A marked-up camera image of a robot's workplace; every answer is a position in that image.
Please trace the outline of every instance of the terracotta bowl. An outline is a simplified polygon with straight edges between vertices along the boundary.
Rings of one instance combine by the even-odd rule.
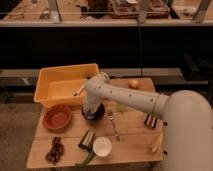
[[[71,121],[71,110],[66,105],[56,105],[44,115],[43,125],[50,130],[59,130],[66,127]]]

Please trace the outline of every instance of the green vegetable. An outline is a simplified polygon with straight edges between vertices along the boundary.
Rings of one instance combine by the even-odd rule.
[[[95,156],[95,153],[93,150],[91,150],[89,154],[87,155],[86,159],[82,163],[76,163],[75,166],[77,167],[86,166],[93,159],[94,156]]]

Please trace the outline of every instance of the fork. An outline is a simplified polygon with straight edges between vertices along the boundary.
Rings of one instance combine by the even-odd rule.
[[[107,111],[107,115],[108,115],[108,117],[109,117],[109,119],[110,119],[110,121],[112,123],[112,127],[113,127],[113,131],[114,131],[114,134],[115,134],[115,138],[116,138],[117,141],[120,141],[120,135],[119,135],[119,133],[117,131],[117,128],[116,128],[115,122],[114,122],[113,111],[111,109],[109,109]]]

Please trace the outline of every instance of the metal utensil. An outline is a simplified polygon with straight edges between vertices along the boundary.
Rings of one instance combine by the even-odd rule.
[[[117,128],[115,126],[115,122],[114,122],[113,111],[111,109],[108,110],[107,111],[107,115],[109,116],[109,119],[110,119],[110,121],[112,123],[112,127],[113,127],[113,131],[114,131],[114,134],[115,134],[115,138],[116,138],[117,141],[120,141],[120,135],[118,133],[118,130],[117,130]]]
[[[78,91],[76,91],[73,96],[79,96],[81,94],[81,92],[84,90],[85,84],[83,84]]]

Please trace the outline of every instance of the box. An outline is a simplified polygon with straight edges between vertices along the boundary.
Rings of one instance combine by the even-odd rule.
[[[45,108],[57,104],[81,105],[85,97],[83,90],[74,96],[85,81],[99,72],[97,64],[81,64],[42,68],[39,72],[34,101]]]

